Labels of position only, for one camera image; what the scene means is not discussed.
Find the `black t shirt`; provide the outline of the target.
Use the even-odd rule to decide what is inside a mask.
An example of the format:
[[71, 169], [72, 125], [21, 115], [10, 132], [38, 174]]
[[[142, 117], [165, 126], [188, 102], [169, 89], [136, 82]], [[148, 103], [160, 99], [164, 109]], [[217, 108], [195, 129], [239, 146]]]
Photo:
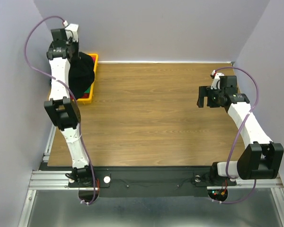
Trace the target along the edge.
[[79, 57], [71, 61], [69, 88], [75, 99], [81, 98], [94, 82], [94, 66], [93, 58], [83, 52], [79, 52]]

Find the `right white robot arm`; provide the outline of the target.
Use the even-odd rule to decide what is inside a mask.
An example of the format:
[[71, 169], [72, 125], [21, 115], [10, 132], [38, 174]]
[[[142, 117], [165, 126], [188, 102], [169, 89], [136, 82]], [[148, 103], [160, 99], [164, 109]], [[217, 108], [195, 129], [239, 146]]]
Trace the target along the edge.
[[237, 161], [215, 162], [208, 173], [213, 184], [228, 177], [234, 181], [275, 179], [281, 165], [284, 148], [267, 136], [256, 117], [248, 97], [238, 92], [236, 76], [214, 72], [210, 86], [200, 86], [197, 106], [225, 109], [236, 124], [245, 150]]

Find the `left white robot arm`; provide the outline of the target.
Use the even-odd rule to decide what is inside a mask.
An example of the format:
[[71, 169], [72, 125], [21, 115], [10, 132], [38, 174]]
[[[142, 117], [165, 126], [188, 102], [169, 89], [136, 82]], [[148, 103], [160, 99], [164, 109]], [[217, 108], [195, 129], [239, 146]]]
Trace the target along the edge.
[[69, 24], [51, 30], [53, 41], [46, 56], [51, 66], [52, 82], [44, 108], [53, 125], [63, 135], [71, 155], [72, 171], [66, 176], [72, 183], [95, 187], [96, 175], [81, 135], [80, 111], [75, 96], [69, 89], [71, 61], [79, 56], [78, 29], [77, 24]]

